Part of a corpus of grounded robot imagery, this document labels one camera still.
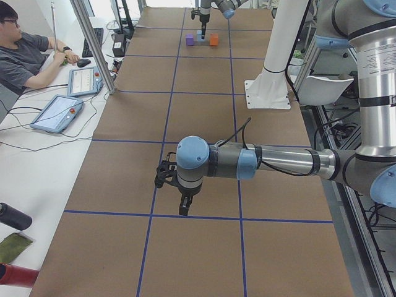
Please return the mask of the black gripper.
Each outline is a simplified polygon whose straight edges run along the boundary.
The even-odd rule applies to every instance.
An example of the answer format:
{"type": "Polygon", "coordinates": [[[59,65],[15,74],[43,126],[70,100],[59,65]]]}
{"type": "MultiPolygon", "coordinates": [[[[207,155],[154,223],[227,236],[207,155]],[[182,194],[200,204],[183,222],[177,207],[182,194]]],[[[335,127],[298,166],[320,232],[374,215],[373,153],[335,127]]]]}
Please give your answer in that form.
{"type": "Polygon", "coordinates": [[[194,188],[186,188],[179,186],[178,190],[181,193],[181,201],[179,204],[179,215],[188,216],[190,206],[192,204],[192,197],[200,193],[202,186],[199,185],[194,188]]]}
{"type": "Polygon", "coordinates": [[[209,14],[201,14],[200,15],[200,22],[201,22],[201,39],[205,39],[206,34],[206,23],[210,20],[209,14]]]}

